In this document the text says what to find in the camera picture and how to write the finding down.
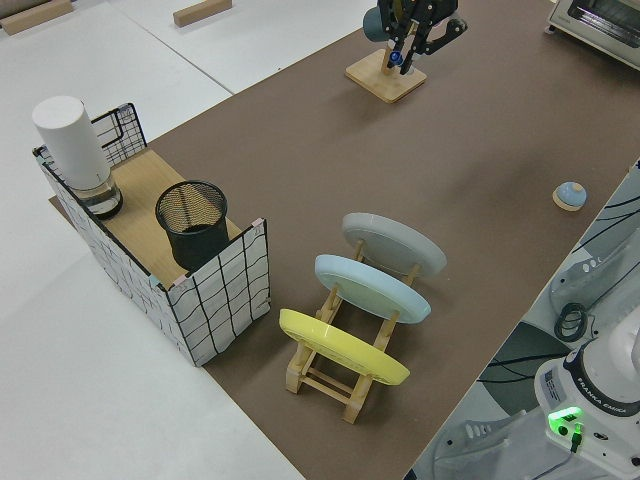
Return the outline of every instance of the storage box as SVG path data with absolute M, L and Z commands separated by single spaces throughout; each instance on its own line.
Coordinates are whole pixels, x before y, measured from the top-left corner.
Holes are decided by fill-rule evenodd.
M 99 220 L 65 184 L 46 146 L 34 149 L 69 220 L 116 286 L 196 366 L 223 352 L 270 309 L 267 222 L 244 231 L 227 222 L 229 246 L 195 272 L 171 256 L 153 207 L 160 193 L 182 181 L 147 148 L 132 104 L 93 125 L 124 196 L 123 209 Z

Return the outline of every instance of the yellow plate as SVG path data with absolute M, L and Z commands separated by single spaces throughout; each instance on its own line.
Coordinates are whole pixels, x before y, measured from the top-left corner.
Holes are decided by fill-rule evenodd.
M 399 385 L 409 370 L 373 345 L 293 310 L 280 310 L 280 328 L 320 355 L 386 385 Z

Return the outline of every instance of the light blue plate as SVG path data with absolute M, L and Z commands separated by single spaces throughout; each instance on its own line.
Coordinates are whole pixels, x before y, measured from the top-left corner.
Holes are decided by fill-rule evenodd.
M 316 277 L 338 296 L 362 310 L 399 323 L 419 323 L 431 313 L 429 303 L 400 280 L 364 263 L 336 255 L 316 258 Z

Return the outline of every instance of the mesh pencil cup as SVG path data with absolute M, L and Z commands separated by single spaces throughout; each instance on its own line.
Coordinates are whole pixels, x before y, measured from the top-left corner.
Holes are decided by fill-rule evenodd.
M 165 190 L 156 203 L 156 218 L 167 232 L 176 263 L 198 270 L 229 244 L 227 199 L 215 185 L 199 180 Z

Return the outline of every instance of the white cylinder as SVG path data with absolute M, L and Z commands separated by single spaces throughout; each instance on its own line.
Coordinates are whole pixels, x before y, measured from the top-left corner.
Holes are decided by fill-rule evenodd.
M 80 100 L 51 97 L 33 109 L 32 119 L 69 187 L 90 190 L 109 178 L 109 164 Z

